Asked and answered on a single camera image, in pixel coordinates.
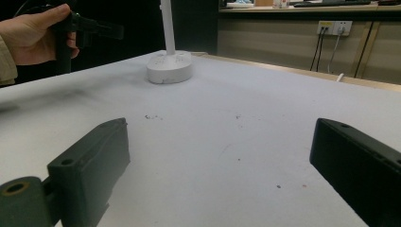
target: sleeve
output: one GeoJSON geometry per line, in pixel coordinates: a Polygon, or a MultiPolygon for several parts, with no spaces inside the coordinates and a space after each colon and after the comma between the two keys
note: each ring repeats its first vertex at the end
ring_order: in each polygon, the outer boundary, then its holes
{"type": "Polygon", "coordinates": [[[15,83],[17,78],[17,67],[12,59],[9,49],[0,36],[0,85],[15,83]]]}

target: hand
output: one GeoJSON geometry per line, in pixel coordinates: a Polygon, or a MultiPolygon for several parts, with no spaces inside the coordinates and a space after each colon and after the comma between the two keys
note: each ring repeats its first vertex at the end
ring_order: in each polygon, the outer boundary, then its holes
{"type": "MultiPolygon", "coordinates": [[[[17,65],[38,64],[56,59],[55,38],[50,26],[64,20],[71,12],[67,4],[37,14],[26,14],[0,22],[0,36],[17,65]]],[[[71,58],[78,55],[76,33],[68,33],[71,58]]]]}

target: dark background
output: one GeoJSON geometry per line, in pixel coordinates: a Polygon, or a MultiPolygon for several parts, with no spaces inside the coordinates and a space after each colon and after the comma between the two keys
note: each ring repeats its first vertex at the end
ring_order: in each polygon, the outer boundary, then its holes
{"type": "MultiPolygon", "coordinates": [[[[2,0],[0,21],[12,18],[26,0],[2,0]]],[[[218,0],[171,0],[176,49],[216,54],[218,0]]],[[[160,0],[78,0],[75,12],[85,18],[122,25],[122,41],[94,36],[91,47],[72,60],[72,71],[166,49],[160,0]]],[[[55,75],[56,64],[17,66],[16,84],[55,75]]]]}

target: white table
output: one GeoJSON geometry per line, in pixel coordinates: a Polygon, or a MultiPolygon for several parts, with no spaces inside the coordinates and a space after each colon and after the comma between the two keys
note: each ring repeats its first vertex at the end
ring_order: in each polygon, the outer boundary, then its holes
{"type": "Polygon", "coordinates": [[[0,89],[0,183],[44,179],[126,117],[131,164],[99,226],[365,226],[308,161],[315,122],[401,150],[401,93],[197,57],[191,80],[156,85],[150,56],[0,89]]]}

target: power socket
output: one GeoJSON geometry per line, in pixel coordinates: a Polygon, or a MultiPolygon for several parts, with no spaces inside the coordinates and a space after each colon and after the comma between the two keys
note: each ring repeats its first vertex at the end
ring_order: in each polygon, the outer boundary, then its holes
{"type": "Polygon", "coordinates": [[[335,21],[320,21],[318,24],[317,34],[323,34],[322,28],[326,28],[324,35],[331,35],[333,33],[335,21]]]}
{"type": "Polygon", "coordinates": [[[344,31],[341,36],[349,36],[351,31],[352,21],[336,21],[333,27],[333,35],[339,35],[340,28],[343,27],[344,31]]]}

